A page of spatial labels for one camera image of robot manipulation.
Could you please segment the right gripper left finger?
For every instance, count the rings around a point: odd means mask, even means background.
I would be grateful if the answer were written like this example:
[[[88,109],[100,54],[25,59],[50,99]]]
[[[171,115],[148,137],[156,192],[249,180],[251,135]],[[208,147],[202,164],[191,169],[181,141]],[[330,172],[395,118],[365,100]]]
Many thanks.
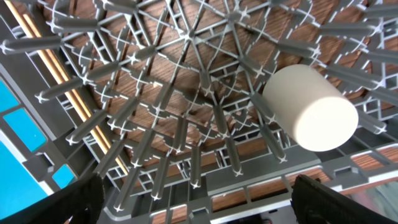
[[[96,223],[103,209],[104,199],[103,179],[98,174],[92,174],[2,219],[1,223]]]

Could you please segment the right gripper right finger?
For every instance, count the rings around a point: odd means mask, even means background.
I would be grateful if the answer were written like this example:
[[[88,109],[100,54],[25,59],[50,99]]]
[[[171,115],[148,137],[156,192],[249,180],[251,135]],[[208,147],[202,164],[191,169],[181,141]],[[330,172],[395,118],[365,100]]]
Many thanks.
[[[397,224],[307,175],[296,177],[290,202],[299,224]]]

